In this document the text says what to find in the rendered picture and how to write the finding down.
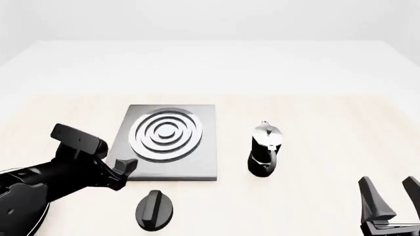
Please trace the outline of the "flat grey stove plate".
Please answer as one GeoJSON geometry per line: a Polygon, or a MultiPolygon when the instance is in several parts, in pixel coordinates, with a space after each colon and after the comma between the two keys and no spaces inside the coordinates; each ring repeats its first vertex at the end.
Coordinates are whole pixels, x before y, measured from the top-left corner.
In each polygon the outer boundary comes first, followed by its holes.
{"type": "Polygon", "coordinates": [[[131,104],[106,159],[136,159],[131,181],[217,180],[213,104],[131,104]]]}

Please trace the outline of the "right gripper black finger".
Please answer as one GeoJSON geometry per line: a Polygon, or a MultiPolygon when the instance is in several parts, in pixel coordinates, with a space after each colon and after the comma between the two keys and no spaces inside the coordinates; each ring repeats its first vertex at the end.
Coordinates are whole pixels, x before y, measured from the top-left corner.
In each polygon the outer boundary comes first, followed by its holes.
{"type": "Polygon", "coordinates": [[[397,213],[383,200],[368,176],[358,181],[362,200],[361,222],[388,221],[397,213]]]}
{"type": "Polygon", "coordinates": [[[408,176],[402,184],[420,218],[420,182],[413,176],[408,176]]]}

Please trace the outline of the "round black stove knob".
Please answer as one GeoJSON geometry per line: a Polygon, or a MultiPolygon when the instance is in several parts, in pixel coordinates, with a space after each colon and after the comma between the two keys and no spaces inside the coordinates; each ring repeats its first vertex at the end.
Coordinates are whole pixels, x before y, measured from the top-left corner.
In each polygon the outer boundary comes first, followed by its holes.
{"type": "Polygon", "coordinates": [[[159,231],[171,221],[174,213],[171,199],[160,190],[151,190],[136,207],[137,224],[145,231],[159,231]]]}

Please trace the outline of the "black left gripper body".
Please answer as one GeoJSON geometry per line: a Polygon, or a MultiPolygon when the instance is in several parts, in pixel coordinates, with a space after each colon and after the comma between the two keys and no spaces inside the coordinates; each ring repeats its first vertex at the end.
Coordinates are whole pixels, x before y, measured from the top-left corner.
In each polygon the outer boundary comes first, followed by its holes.
{"type": "Polygon", "coordinates": [[[126,184],[127,177],[120,175],[99,158],[94,158],[93,187],[106,187],[118,191],[126,184]]]}

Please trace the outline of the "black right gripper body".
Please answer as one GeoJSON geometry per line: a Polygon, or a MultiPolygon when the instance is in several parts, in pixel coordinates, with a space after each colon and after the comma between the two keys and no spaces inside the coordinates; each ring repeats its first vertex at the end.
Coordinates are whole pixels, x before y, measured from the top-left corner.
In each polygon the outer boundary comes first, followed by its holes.
{"type": "Polygon", "coordinates": [[[360,221],[364,236],[420,236],[420,224],[390,224],[387,220],[360,221]]]}

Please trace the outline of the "black and silver moka pot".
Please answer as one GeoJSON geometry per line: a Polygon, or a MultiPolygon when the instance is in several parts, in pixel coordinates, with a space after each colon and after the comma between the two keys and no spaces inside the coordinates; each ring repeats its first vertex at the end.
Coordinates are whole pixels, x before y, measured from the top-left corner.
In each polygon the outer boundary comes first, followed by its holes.
{"type": "Polygon", "coordinates": [[[282,132],[268,121],[262,121],[253,129],[248,171],[260,178],[269,177],[275,171],[282,144],[282,132]]]}

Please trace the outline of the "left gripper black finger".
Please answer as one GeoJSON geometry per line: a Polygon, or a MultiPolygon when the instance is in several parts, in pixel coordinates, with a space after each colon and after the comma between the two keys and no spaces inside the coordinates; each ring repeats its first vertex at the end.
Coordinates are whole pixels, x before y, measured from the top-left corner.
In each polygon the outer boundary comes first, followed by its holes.
{"type": "Polygon", "coordinates": [[[137,168],[137,159],[121,160],[116,159],[114,165],[114,171],[120,175],[130,176],[132,172],[137,168]]]}

